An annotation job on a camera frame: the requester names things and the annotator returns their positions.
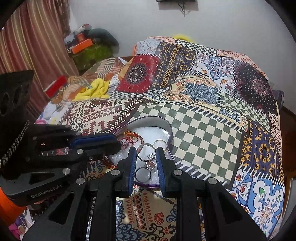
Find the orange object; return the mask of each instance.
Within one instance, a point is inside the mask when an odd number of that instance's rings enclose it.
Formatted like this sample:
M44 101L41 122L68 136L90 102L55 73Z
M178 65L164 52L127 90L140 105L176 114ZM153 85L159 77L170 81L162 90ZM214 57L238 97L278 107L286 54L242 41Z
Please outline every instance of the orange object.
M137 45L135 44L135 46L133 47L133 56L135 56L136 54L136 49L137 49Z
M85 41L83 41L83 42L75 45L72 48L72 52L74 54L76 54L76 53L80 52L81 50L84 50L85 48L87 48L87 47L89 47L91 45L93 45L92 40L91 39L87 39L87 40L85 40Z
M81 43L81 42L83 42L83 41L85 40L85 37L84 37L83 34L78 34L78 35L76 35L76 36L77 36L77 38L78 38L79 43Z
M19 207L11 202L0 188L0 218L7 226L13 224L25 210L26 207Z
M118 74L118 79L119 79L120 81L122 81L122 79L124 78L124 76L125 76L125 74L126 74L128 68L129 68L129 66L131 65L132 61L133 61L133 58L132 58L129 62L127 62L126 65L125 65L125 66L122 68L122 70L119 72L119 74Z

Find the checkered pattern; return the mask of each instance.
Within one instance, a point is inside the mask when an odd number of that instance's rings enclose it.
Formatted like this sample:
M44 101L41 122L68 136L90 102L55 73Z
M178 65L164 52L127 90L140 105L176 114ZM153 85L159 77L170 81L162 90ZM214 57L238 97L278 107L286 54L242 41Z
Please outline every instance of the checkered pattern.
M145 93L129 93L129 92L120 92L120 91L114 91L113 93L110 94L109 99L133 99L133 98L144 98L146 96L149 96L151 94L157 93L159 94L160 92L164 93L169 90L169 87L166 88L153 88Z
M174 103L174 104L177 104L177 105L180 105L180 106L183 106L189 110L192 110L194 112L198 112L198 113L201 113L207 117L210 117L211 119L214 119L216 121L219 121L235 130L237 130L238 132L241 132L241 127L239 127L236 123L233 123L225 118L222 118L221 116L211 112L211 111L208 111L206 109L203 109L203 108L200 108L200 107L197 107L197 106L194 106L194 105L189 105L187 103L184 103L184 102L168 102L168 103Z
M196 170L201 177L215 177L230 184L234 172L241 133L233 128L170 103L141 104L132 120L157 115L165 118L173 129L171 153L181 165Z
M185 40L180 40L180 39L178 39L176 41L176 44L181 44L181 45L185 46L186 48L192 49L192 50L199 52L199 53L205 53L205 54L217 56L217 50L213 49L213 48L208 48L208 47L205 47L205 46L202 46L199 44L187 42Z
M256 111L248 105L247 103L234 99L224 92L220 92L221 99L218 100L218 107L224 107L224 108L233 108L246 116L247 118L258 122L262 126L266 128L267 131L270 131L269 121L268 118L260 111Z

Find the ring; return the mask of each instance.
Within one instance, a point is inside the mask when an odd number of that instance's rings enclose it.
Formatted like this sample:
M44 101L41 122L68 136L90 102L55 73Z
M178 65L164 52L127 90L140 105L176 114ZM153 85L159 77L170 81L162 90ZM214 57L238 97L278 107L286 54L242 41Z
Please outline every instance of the ring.
M158 141L161 141L161 142L163 142L163 143L165 144L166 149L163 150L163 151L166 152L166 151L168 150L168 145L167 145L167 143L166 143L164 140L161 140L161 139L156 140L156 141L153 143L154 148L157 149L157 148L155 147L155 143L158 142Z
M148 169L148 170L150 170L150 171L155 171L155 164L154 164L154 162L153 161L148 161L148 162L146 162L146 164L144 165L144 167L146 168L146 169Z
M153 154L152 158L150 158L150 159L148 159L148 160L144 160L144 159L142 159L141 157L139 157L139 153L140 153L140 151L142 150L143 146L150 146L151 148L153 148L153 150L154 150L154 154ZM139 145L139 147L137 148L137 157L138 157L141 161L144 161L144 162L148 162L148 161L151 161L152 159L154 159L154 158L155 158L155 153L156 153L156 149L155 149L155 147L152 146L150 143L144 143L144 144L141 144L141 145Z
M137 178L137 172L140 170L140 169L144 169L144 170L147 170L148 171L148 173L149 173L149 178L145 181L140 181L138 178ZM137 179L137 181L138 182L140 182L140 183L145 183L145 182L147 182L147 181L149 181L150 179L151 179L151 171L149 170L149 169L147 169L146 167L139 167L137 170L136 170L136 172L135 172L135 178Z

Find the silver ring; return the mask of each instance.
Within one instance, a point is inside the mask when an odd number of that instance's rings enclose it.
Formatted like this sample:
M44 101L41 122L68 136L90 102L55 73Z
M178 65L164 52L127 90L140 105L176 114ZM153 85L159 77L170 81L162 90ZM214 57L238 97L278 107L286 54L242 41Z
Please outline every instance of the silver ring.
M156 141L153 143L154 148L157 149L157 148L155 147L155 143L158 142L158 141L161 141L161 142L163 142L163 143L165 144L165 146L166 146L167 148L166 148L165 150L163 150L163 151L166 152L166 151L168 150L168 144L167 144L164 140L161 140L161 139L156 140Z
M140 169L145 169L145 170L147 170L148 172L149 172L149 178L146 180L146 181L144 181L144 182L142 182L142 181L139 181L138 180L138 178L137 178L137 171L139 171ZM135 178L136 178L136 180L138 181L138 182L140 182L140 183L145 183L145 182L147 182L147 181L149 181L150 179L151 179L151 171L149 170L149 169L147 169L146 167L139 167L137 170L136 170L136 172L135 172Z
M148 160L144 160L144 159L142 159L141 157L139 157L138 150L142 150L143 146L150 146L151 148L153 148L153 150L154 150L154 155L153 155L152 158L150 158L150 159L148 159ZM137 148L137 157L138 157L141 161L148 162L148 161L151 161L151 160L153 160L153 159L155 158L155 152L156 152L156 149L155 149L154 146L152 146L150 143L144 143L144 144L141 144L141 145L138 146L138 148Z

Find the green checkered fabric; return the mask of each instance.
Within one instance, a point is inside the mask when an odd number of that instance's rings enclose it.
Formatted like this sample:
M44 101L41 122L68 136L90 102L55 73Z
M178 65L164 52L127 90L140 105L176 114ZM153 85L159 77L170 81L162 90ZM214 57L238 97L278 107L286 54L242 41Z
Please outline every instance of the green checkered fabric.
M218 107L233 108L247 118L262 124L266 130L270 131L268 118L263 113L254 110L253 107L241 100L231 98L224 92L221 92L220 96L221 100L218 101Z
M178 104L147 103L139 106L132 120L157 115L173 129L171 153L182 164L199 173L230 183L234 172L241 133L203 114Z

